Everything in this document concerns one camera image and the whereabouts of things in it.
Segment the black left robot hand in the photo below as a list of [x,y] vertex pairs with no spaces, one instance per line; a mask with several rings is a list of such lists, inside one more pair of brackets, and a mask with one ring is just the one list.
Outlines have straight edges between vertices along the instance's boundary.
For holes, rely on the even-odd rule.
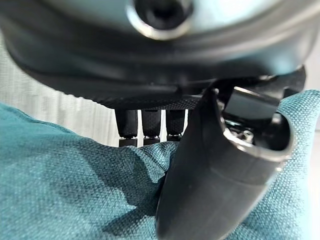
[[156,212],[162,240],[221,240],[291,156],[280,101],[305,84],[317,0],[3,0],[13,60],[121,111],[191,111]]

